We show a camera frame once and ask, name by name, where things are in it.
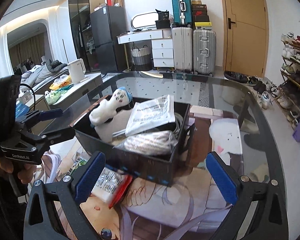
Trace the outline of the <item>red white tissue pack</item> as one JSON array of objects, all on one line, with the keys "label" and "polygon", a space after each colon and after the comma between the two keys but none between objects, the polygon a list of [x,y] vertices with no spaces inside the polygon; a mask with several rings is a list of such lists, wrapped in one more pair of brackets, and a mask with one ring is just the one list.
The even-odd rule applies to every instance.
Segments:
[{"label": "red white tissue pack", "polygon": [[109,209],[119,202],[133,177],[121,170],[113,171],[105,167],[91,194],[106,203]]}]

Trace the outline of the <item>wooden door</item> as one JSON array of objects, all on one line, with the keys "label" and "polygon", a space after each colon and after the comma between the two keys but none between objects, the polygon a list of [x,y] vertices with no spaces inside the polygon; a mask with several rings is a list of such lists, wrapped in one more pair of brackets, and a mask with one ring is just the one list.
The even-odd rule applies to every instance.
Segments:
[{"label": "wooden door", "polygon": [[222,0],[224,70],[264,77],[269,42],[266,0]]}]

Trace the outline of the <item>stacked shoe boxes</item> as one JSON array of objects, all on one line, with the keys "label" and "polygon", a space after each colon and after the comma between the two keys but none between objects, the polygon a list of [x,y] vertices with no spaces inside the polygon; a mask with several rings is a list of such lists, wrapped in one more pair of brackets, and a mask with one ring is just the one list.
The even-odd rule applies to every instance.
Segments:
[{"label": "stacked shoe boxes", "polygon": [[192,19],[194,29],[212,29],[212,22],[208,15],[207,5],[203,4],[201,0],[192,0]]}]

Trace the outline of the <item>white printed plastic pouch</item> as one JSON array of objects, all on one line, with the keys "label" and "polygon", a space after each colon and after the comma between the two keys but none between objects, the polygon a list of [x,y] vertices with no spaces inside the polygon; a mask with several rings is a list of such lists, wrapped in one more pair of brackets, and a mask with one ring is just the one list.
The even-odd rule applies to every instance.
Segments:
[{"label": "white printed plastic pouch", "polygon": [[174,96],[165,95],[136,103],[127,122],[126,137],[175,122]]}]

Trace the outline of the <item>black refrigerator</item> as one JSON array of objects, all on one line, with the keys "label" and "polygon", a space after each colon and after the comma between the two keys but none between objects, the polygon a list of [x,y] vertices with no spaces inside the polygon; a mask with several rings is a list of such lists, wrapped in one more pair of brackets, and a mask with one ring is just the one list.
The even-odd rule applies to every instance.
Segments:
[{"label": "black refrigerator", "polygon": [[127,69],[124,46],[117,40],[128,30],[125,9],[106,5],[91,13],[90,21],[101,73],[118,73]]}]

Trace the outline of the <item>teal suitcase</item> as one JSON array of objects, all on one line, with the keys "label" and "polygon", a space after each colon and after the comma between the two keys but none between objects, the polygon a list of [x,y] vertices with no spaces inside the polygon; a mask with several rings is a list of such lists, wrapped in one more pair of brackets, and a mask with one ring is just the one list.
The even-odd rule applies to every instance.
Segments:
[{"label": "teal suitcase", "polygon": [[172,8],[175,25],[192,28],[191,0],[172,0]]}]

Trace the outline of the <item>black cardboard box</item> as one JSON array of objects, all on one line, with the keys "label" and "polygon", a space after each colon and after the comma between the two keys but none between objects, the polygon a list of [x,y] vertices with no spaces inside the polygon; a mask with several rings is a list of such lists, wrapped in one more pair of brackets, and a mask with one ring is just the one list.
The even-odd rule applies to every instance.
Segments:
[{"label": "black cardboard box", "polygon": [[115,93],[91,105],[72,126],[87,153],[102,152],[113,168],[171,186],[189,110],[169,95],[146,100]]}]

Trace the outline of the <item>white suitcase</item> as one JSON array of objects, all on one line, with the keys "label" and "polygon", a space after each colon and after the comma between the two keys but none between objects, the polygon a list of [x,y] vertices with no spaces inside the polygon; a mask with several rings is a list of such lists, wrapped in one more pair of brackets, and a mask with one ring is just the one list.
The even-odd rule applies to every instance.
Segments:
[{"label": "white suitcase", "polygon": [[193,43],[192,29],[188,27],[172,28],[173,57],[175,70],[192,72]]}]

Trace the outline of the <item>silver suitcase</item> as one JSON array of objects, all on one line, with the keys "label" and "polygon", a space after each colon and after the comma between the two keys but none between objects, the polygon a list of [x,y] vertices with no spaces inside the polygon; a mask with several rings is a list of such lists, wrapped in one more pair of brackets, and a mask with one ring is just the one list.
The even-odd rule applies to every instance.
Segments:
[{"label": "silver suitcase", "polygon": [[213,76],[216,65],[216,33],[208,29],[193,31],[193,71]]}]

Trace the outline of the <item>white electric kettle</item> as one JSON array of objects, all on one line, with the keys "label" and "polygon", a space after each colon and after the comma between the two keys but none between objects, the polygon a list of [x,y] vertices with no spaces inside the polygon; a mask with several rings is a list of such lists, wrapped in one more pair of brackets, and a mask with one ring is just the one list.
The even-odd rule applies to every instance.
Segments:
[{"label": "white electric kettle", "polygon": [[73,84],[80,83],[85,79],[86,68],[82,59],[70,62],[68,70]]}]

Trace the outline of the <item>white foam piece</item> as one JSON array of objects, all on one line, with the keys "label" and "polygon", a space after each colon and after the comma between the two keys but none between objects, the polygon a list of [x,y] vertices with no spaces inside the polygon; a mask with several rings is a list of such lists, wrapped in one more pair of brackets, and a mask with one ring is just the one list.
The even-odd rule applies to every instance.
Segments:
[{"label": "white foam piece", "polygon": [[126,128],[131,113],[131,109],[121,110],[110,122],[95,126],[97,135],[102,141],[111,142],[113,139],[113,133]]}]

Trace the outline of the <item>shoe rack with shoes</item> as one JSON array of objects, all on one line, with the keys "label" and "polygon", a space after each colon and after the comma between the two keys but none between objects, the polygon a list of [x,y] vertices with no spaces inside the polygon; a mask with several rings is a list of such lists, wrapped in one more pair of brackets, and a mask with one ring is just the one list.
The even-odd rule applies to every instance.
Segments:
[{"label": "shoe rack with shoes", "polygon": [[300,36],[288,32],[281,35],[281,42],[283,64],[280,74],[283,83],[279,85],[281,95],[276,101],[285,111],[292,129],[296,129],[300,124]]}]

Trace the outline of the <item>white blue plush doll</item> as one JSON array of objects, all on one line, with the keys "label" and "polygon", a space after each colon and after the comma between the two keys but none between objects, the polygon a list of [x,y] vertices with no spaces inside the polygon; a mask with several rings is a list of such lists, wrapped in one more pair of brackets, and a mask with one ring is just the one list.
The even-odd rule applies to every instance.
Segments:
[{"label": "white blue plush doll", "polygon": [[125,107],[132,101],[131,93],[125,88],[116,89],[109,100],[103,99],[99,105],[89,114],[89,120],[93,126],[104,124],[117,115],[117,109]]}]

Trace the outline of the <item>striped cloth in bag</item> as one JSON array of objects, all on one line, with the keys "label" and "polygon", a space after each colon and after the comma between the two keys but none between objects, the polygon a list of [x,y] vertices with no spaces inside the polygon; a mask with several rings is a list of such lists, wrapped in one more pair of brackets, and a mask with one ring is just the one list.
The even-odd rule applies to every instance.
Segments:
[{"label": "striped cloth in bag", "polygon": [[159,131],[131,135],[114,148],[142,155],[157,156],[171,154],[177,144],[178,140],[172,131]]}]

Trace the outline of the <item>white drawer desk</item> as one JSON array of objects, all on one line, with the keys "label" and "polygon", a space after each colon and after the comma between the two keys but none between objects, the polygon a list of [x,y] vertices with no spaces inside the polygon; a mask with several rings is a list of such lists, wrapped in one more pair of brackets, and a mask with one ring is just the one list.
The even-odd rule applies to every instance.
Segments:
[{"label": "white drawer desk", "polygon": [[156,29],[129,32],[117,37],[119,44],[151,41],[154,67],[174,70],[173,42],[171,29]]}]

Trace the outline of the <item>green white packet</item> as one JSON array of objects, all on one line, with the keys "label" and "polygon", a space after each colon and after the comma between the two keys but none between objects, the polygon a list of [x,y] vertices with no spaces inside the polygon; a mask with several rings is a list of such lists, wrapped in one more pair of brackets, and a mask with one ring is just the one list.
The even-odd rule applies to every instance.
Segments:
[{"label": "green white packet", "polygon": [[88,161],[83,159],[82,157],[78,157],[76,160],[72,159],[65,159],[63,160],[64,164],[64,169],[65,169],[65,174],[66,175],[72,175],[75,170],[77,170],[80,166],[83,166],[87,163]]}]

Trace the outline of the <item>woven laundry basket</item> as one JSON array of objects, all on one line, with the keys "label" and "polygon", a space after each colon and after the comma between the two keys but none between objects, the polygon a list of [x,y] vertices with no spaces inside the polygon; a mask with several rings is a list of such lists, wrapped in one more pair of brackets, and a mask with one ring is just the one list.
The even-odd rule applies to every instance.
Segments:
[{"label": "woven laundry basket", "polygon": [[152,69],[152,50],[147,45],[142,48],[132,46],[131,54],[135,71],[149,71]]}]

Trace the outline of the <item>dark glass cabinet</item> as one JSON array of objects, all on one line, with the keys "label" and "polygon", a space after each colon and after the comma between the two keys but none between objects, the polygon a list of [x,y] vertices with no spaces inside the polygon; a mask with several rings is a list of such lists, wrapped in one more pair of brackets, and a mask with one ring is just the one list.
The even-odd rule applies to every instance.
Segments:
[{"label": "dark glass cabinet", "polygon": [[71,33],[76,56],[83,60],[88,73],[99,71],[90,14],[104,3],[105,0],[68,0]]}]

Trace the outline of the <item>oval mirror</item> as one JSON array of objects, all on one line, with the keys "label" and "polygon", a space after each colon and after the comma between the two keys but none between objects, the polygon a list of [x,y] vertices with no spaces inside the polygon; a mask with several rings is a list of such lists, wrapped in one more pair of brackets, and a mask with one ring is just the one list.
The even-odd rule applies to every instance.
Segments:
[{"label": "oval mirror", "polygon": [[134,16],[130,21],[130,25],[135,30],[156,28],[156,21],[158,19],[157,12],[148,12]]}]

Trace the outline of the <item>anime printed desk mat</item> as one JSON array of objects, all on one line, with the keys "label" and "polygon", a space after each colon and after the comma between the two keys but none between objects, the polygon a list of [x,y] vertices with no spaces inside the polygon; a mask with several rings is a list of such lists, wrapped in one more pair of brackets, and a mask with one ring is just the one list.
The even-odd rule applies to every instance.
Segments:
[{"label": "anime printed desk mat", "polygon": [[115,205],[94,189],[81,209],[102,239],[208,239],[231,208],[205,160],[215,151],[243,174],[242,143],[233,112],[192,106],[193,137],[171,186],[135,178]]}]

